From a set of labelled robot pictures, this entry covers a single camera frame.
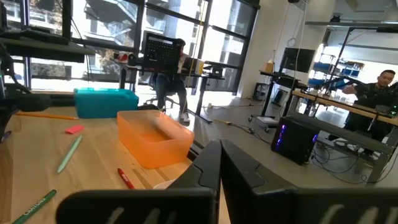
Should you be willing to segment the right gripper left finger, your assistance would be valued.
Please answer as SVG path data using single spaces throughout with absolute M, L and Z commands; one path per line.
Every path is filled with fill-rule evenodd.
M 209 142 L 166 189 L 86 190 L 57 208 L 57 223 L 217 223 L 221 141 Z

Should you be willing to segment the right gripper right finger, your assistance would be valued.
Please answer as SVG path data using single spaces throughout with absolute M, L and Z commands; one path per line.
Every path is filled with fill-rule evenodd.
M 397 189 L 295 187 L 231 141 L 221 145 L 231 223 L 397 223 Z

